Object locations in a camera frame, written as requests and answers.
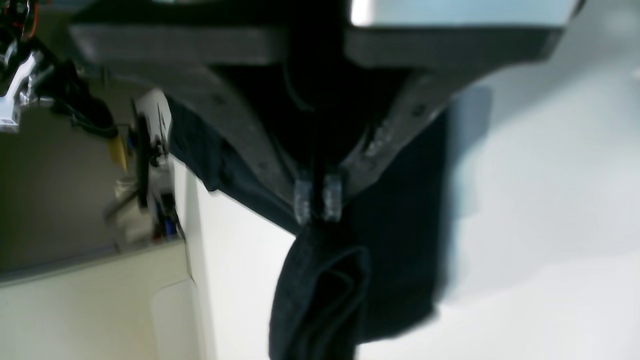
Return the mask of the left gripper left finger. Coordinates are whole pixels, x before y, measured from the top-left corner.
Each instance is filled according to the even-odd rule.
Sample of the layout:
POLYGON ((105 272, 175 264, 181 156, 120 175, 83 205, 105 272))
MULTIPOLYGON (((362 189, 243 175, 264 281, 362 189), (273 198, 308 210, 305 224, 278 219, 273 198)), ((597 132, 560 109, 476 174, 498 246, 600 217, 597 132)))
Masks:
POLYGON ((286 27, 187 26, 73 22, 70 35, 82 54, 125 76, 162 89, 207 121, 242 158, 260 184, 294 212, 313 217, 310 180, 286 174, 258 113, 230 80, 211 66, 270 66, 289 50, 286 27))

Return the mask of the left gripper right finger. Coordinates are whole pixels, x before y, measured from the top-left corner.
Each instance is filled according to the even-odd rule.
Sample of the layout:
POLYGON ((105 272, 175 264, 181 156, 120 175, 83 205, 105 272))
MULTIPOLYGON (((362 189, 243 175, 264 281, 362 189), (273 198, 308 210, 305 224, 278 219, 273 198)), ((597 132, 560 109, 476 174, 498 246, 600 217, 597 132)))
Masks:
POLYGON ((461 91, 548 59, 562 35, 541 25, 323 29, 323 221, 338 223, 461 91))

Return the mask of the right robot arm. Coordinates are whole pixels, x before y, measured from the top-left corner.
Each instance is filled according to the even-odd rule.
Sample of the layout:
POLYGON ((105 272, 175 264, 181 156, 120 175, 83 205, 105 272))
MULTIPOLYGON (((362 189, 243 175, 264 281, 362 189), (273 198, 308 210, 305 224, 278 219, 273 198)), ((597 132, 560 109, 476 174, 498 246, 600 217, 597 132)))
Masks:
POLYGON ((35 41, 38 1, 1 2, 1 98, 0 130, 18 133, 22 112, 50 107, 54 100, 39 94, 39 87, 52 74, 43 46, 35 41))

